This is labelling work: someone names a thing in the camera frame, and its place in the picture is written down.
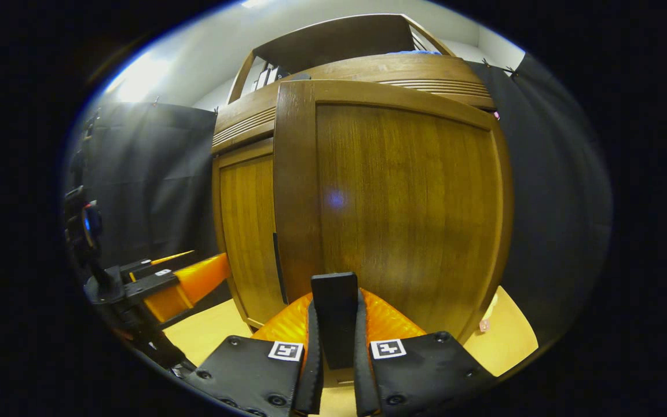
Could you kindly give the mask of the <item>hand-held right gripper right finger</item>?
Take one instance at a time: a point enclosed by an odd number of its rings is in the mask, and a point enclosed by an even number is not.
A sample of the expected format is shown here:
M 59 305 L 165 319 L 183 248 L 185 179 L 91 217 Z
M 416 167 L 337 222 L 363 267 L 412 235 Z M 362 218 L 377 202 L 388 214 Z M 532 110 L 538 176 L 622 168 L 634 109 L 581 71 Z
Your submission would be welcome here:
M 386 301 L 358 291 L 356 417 L 446 417 L 496 380 L 449 332 L 425 333 Z

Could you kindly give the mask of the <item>black door handle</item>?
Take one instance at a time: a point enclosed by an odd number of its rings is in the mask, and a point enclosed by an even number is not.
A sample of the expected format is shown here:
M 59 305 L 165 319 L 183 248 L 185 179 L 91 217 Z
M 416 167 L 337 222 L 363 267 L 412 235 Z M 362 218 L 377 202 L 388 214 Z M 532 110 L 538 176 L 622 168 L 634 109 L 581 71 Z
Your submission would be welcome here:
M 357 275 L 314 275 L 311 289 L 325 361 L 332 370 L 352 368 L 359 308 Z

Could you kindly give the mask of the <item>wooden cabinet door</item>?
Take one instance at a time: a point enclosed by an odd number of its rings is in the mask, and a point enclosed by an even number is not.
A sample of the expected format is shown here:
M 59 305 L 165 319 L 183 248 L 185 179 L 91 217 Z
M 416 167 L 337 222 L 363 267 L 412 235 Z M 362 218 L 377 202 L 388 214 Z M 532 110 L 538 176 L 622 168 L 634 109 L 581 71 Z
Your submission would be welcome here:
M 288 300 L 354 272 L 427 333 L 466 342 L 502 280 L 514 213 L 497 119 L 410 88 L 351 80 L 278 87 L 278 258 Z
M 239 314 L 259 329 L 286 307 L 276 265 L 273 156 L 230 156 L 219 164 L 219 214 Z

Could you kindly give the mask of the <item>wooden double-door shoe cabinet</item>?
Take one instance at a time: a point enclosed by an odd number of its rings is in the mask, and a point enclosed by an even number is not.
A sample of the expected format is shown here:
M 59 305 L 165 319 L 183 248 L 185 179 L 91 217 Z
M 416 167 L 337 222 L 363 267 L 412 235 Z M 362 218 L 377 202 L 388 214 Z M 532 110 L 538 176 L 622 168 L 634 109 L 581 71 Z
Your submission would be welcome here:
M 416 24 L 415 21 L 405 15 L 372 14 L 328 20 L 302 27 L 252 49 L 246 61 L 239 68 L 226 105 L 236 98 L 254 92 L 254 82 L 258 79 L 260 72 L 268 68 L 282 66 L 289 71 L 289 76 L 300 74 L 298 79 L 289 82 L 312 80 L 310 76 L 304 74 L 304 71 L 345 59 L 404 50 L 439 51 L 444 56 L 458 57 L 442 42 L 436 40 L 424 27 Z M 273 132 L 274 130 L 258 140 L 230 152 L 213 154 L 212 198 L 214 199 L 215 230 L 217 230 L 219 247 L 225 253 L 219 214 L 218 171 L 220 161 L 227 155 L 254 156 L 265 152 L 270 152 L 273 155 Z M 276 234 L 274 248 L 281 288 L 285 291 L 284 280 L 281 277 Z M 286 304 L 293 301 L 288 300 L 287 297 L 286 299 Z

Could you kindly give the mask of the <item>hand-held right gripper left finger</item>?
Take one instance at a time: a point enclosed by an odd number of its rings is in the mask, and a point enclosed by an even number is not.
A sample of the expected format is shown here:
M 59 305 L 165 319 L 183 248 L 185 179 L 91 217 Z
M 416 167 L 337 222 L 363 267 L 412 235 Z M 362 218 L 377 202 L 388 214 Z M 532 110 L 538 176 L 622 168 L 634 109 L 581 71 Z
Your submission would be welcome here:
M 186 381 L 255 417 L 320 414 L 322 343 L 313 295 L 290 303 L 251 337 L 225 338 Z

